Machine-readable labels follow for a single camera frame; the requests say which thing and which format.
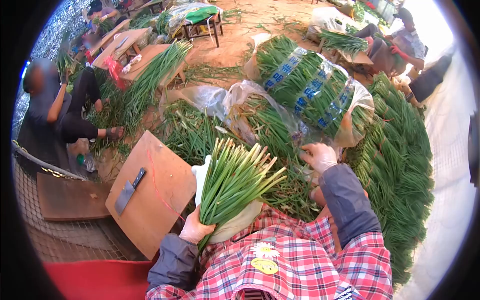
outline dirt floor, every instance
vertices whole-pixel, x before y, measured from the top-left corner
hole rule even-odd
[[[295,40],[299,46],[316,50],[318,44],[304,36],[312,16],[312,10],[317,7],[329,7],[329,2],[318,2],[311,4],[310,0],[217,0],[210,1],[213,5],[225,11],[240,9],[232,17],[222,19],[223,36],[218,36],[220,47],[217,48],[215,39],[212,42],[210,37],[201,37],[193,40],[194,47],[198,48],[197,56],[191,61],[189,68],[206,64],[212,67],[236,67],[241,72],[238,76],[222,80],[207,80],[212,85],[225,89],[242,79],[246,79],[243,65],[250,58],[251,47],[253,46],[252,36],[259,33],[271,33],[273,35],[285,34]],[[169,86],[169,88],[180,89],[183,87],[202,85],[208,83],[191,82]],[[142,126],[139,127],[135,138],[126,137],[125,144],[133,145],[146,129],[158,124],[160,115],[156,108],[151,108],[145,115]],[[98,160],[97,169],[103,181],[113,181],[121,169],[123,157],[119,151],[109,148],[103,151]]]

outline wooden stool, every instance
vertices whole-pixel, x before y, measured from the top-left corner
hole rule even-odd
[[[202,35],[200,34],[200,32],[198,31],[198,26],[200,25],[208,25],[207,21],[208,20],[213,20],[213,32],[214,32],[214,35],[215,35],[215,41],[216,41],[216,47],[220,47],[219,43],[218,43],[218,33],[217,33],[217,25],[220,24],[220,34],[223,35],[223,28],[222,28],[222,18],[220,16],[220,13],[217,12],[215,15],[213,16],[210,16],[198,23],[195,23],[195,24],[185,24],[183,25],[183,29],[185,30],[185,36],[187,38],[187,40],[189,40],[190,38],[196,38],[196,37],[202,37],[202,36],[210,36],[210,34],[206,34],[206,35]],[[192,29],[193,27],[195,28],[195,31],[196,31],[196,34],[195,35],[191,35],[192,33]]]

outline purple shirt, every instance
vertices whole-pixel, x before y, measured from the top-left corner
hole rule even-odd
[[[103,16],[106,16],[106,15],[108,15],[109,13],[112,13],[112,12],[114,12],[114,11],[115,11],[114,8],[105,7],[105,8],[102,9],[102,17],[103,17]],[[116,19],[117,19],[117,16],[111,17],[111,18],[109,18],[109,19],[112,20],[113,22],[115,22]],[[93,32],[96,31],[96,25],[93,24],[93,22],[92,22],[92,31],[93,31]]]

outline daisy patch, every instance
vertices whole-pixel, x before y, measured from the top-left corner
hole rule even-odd
[[[255,246],[250,247],[250,251],[253,251],[256,257],[261,258],[274,258],[280,256],[280,253],[277,250],[273,249],[273,246],[270,243],[259,242]]]

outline hand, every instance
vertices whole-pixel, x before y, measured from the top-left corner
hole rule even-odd
[[[60,77],[61,83],[62,84],[68,84],[68,75],[70,73],[70,70],[66,69],[63,74]]]
[[[186,240],[192,244],[198,244],[207,234],[210,234],[215,229],[213,225],[203,225],[200,223],[200,205],[197,205],[193,213],[189,214],[185,225],[179,235],[182,240]]]
[[[311,155],[301,152],[300,158],[312,166],[320,175],[337,164],[335,151],[324,143],[307,144],[301,148],[310,151]]]
[[[395,45],[390,46],[390,50],[392,51],[392,54],[398,54],[398,55],[400,55],[400,57],[403,58],[404,60],[407,60],[407,59],[408,59],[408,55],[407,55],[405,52],[403,52],[402,50],[400,50],[400,49],[398,48],[398,46],[395,46]]]

